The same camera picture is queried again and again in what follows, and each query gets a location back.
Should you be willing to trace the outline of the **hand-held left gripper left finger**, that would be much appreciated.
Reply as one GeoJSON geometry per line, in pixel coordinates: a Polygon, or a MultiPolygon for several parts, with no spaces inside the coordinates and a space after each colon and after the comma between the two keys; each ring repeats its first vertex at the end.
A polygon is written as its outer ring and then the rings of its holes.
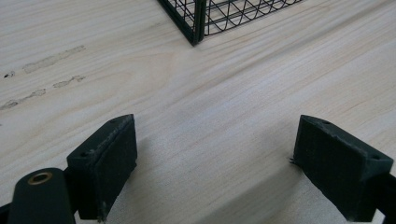
{"type": "Polygon", "coordinates": [[[66,176],[82,219],[106,220],[136,159],[132,114],[107,121],[67,156],[66,176]]]}

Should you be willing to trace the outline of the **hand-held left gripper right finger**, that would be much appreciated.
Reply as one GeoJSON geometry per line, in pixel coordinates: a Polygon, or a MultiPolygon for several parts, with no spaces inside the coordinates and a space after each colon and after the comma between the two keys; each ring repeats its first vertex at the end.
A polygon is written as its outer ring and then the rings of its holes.
{"type": "Polygon", "coordinates": [[[394,220],[393,159],[331,122],[300,116],[292,162],[346,220],[394,220]]]}

